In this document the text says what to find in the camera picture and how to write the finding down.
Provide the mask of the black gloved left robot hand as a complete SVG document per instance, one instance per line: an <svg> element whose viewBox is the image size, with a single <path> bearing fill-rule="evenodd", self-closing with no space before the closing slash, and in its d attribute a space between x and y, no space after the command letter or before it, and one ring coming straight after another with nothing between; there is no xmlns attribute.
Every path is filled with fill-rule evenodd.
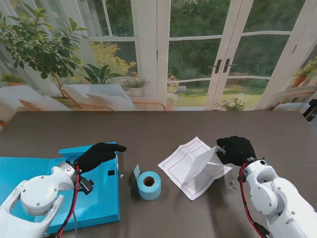
<svg viewBox="0 0 317 238"><path fill-rule="evenodd" d="M125 152L125 146L113 143L97 143L89 148L83 155L74 161L81 173L86 173L97 168L101 163L112 160L116 152Z"/></svg>

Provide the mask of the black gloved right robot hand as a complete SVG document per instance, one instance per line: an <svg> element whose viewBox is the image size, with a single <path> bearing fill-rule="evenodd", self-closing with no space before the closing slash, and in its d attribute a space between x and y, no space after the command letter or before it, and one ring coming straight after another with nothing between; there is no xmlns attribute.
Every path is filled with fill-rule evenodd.
<svg viewBox="0 0 317 238"><path fill-rule="evenodd" d="M218 151L216 153L224 165L233 164L235 166L242 166L249 162L249 158L256 158L251 142L244 137L231 136L220 138L216 143L217 146L224 150L224 152Z"/></svg>

